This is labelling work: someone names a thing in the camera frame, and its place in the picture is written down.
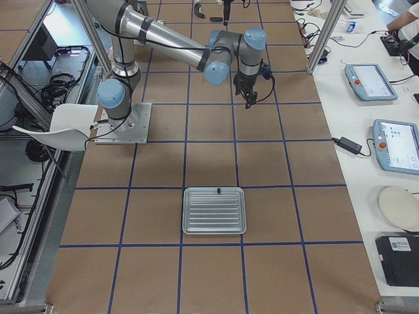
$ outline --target tablet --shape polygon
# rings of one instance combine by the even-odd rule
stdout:
[[[382,169],[419,175],[419,133],[416,124],[375,120],[373,137]]]
[[[395,100],[397,94],[378,64],[348,64],[345,75],[363,101]]]

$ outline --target white label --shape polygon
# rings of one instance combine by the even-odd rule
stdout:
[[[410,252],[410,245],[406,237],[389,237],[390,245],[393,251]]]

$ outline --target gray tray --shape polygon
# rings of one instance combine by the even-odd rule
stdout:
[[[244,233],[244,191],[235,187],[187,188],[183,194],[182,229],[186,234]]]

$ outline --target power adapter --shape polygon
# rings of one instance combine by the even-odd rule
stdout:
[[[342,147],[344,150],[351,152],[352,154],[358,155],[361,152],[362,146],[357,144],[346,137],[341,137],[337,139],[336,137],[332,137],[332,140],[339,146]]]

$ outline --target blue circular cap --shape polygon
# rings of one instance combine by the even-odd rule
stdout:
[[[244,32],[244,40],[250,47],[256,50],[264,50],[266,33],[259,27],[249,28]]]
[[[118,107],[125,97],[124,85],[116,80],[110,78],[98,87],[98,98],[102,106],[106,109],[114,109]]]
[[[205,79],[213,85],[224,83],[230,73],[230,67],[223,62],[213,62],[204,70]]]
[[[214,47],[214,42],[219,34],[220,30],[215,30],[211,32],[211,35],[209,36],[210,38],[208,39],[208,46],[210,48]]]

